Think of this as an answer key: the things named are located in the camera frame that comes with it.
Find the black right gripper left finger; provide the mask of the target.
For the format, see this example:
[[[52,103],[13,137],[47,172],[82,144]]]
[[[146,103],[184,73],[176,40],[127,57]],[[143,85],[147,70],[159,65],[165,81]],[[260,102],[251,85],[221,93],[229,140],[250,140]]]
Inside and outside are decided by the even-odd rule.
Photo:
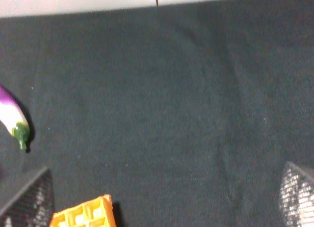
[[[2,227],[48,227],[54,214],[51,171],[43,167],[0,181]]]

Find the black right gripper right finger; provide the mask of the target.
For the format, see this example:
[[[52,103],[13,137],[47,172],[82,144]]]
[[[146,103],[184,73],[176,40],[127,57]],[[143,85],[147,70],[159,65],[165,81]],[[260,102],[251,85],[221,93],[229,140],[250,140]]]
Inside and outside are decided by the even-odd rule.
[[[314,226],[314,170],[286,162],[279,192],[285,226]]]

